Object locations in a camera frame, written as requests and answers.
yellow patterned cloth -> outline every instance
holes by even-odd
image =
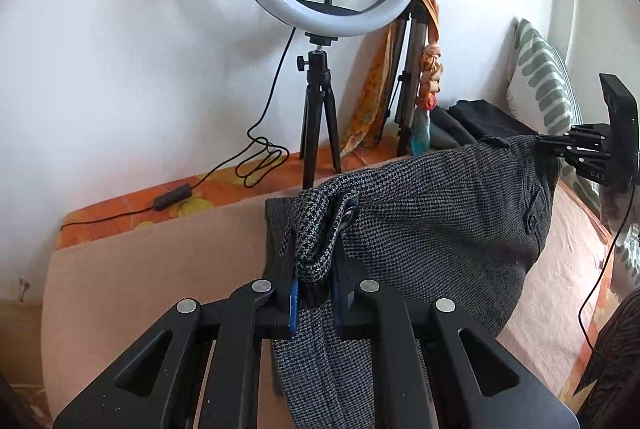
[[[428,26],[427,37],[429,45],[424,49],[421,63],[422,77],[418,92],[417,105],[428,110],[435,105],[435,94],[440,91],[440,76],[442,65],[438,62],[440,48],[440,9],[436,0],[422,0],[431,16],[431,24]],[[364,148],[375,146],[382,136],[385,127],[386,102],[383,99],[387,95],[386,81],[391,66],[391,54],[398,23],[394,21],[385,30],[382,41],[373,57],[369,73],[365,79],[355,111],[351,116],[351,122],[342,139],[342,152],[345,156],[360,144]]]

striped pillow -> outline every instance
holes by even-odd
[[[512,56],[517,61],[507,101],[516,119],[548,135],[582,123],[562,57],[526,19],[516,31]]]

houndstooth trousers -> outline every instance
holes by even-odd
[[[340,175],[267,202],[268,253],[282,257],[293,230],[298,277],[321,281],[355,202],[347,256],[404,298],[451,298],[496,336],[545,245],[559,167],[537,137],[515,136]],[[273,349],[296,427],[374,428],[369,342],[337,338],[330,301],[302,309],[296,335]]]

